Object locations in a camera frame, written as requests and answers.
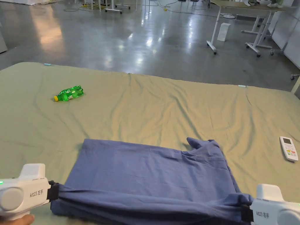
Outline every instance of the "human hand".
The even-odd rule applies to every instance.
[[[0,225],[30,225],[34,220],[35,216],[28,214],[16,220],[0,222]]]

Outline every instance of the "green plastic bottle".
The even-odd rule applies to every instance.
[[[80,85],[62,90],[58,95],[54,96],[54,100],[57,101],[69,101],[72,98],[78,98],[83,95],[83,89]]]

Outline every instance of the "shiny floor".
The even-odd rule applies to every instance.
[[[0,3],[1,30],[8,47],[0,54],[0,69],[19,62],[41,62],[204,83],[292,89],[295,80],[291,81],[290,75],[298,69],[285,56],[270,56],[262,49],[261,58],[256,58],[245,48],[245,42],[254,41],[255,36],[240,31],[251,29],[253,22],[221,18],[221,23],[231,23],[228,40],[217,41],[219,51],[213,55],[206,40],[211,39],[218,7],[207,9],[201,1],[194,6],[186,1],[169,5],[171,12],[156,6],[172,1],[152,0],[153,6],[138,6],[137,11],[132,5],[123,14],[64,11],[80,6],[74,0],[37,6]],[[272,40],[267,42],[276,46]]]

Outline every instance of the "desk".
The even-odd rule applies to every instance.
[[[216,20],[216,24],[214,26],[214,33],[212,34],[212,39],[211,39],[211,41],[206,41],[207,45],[210,46],[210,48],[214,51],[215,55],[217,54],[217,49],[214,46],[214,39],[215,39],[215,36],[217,33],[217,27],[218,27],[221,11],[222,11],[222,13],[242,14],[242,15],[246,15],[246,16],[264,18],[262,25],[259,28],[259,31],[257,33],[254,43],[245,43],[247,45],[247,48],[251,48],[253,51],[256,52],[256,56],[260,57],[260,52],[256,48],[256,46],[260,40],[261,34],[265,34],[267,32],[267,29],[265,29],[265,24],[267,23],[266,18],[268,19],[268,21],[271,21],[270,18],[272,17],[274,12],[285,10],[285,8],[281,8],[281,9],[269,8],[266,5],[260,5],[260,4],[258,4],[256,6],[247,6],[243,2],[235,2],[235,1],[211,0],[211,2],[220,7],[219,13],[217,16],[217,20]]]

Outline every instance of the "bed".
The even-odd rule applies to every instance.
[[[76,85],[84,96],[54,102]],[[300,101],[290,92],[27,62],[0,71],[0,96],[1,178],[44,163],[46,177],[64,183],[85,138],[187,151],[193,137],[219,143],[242,192],[274,184],[300,202],[300,163],[285,160],[279,140],[300,149]],[[49,205],[32,213],[36,224],[88,223]]]

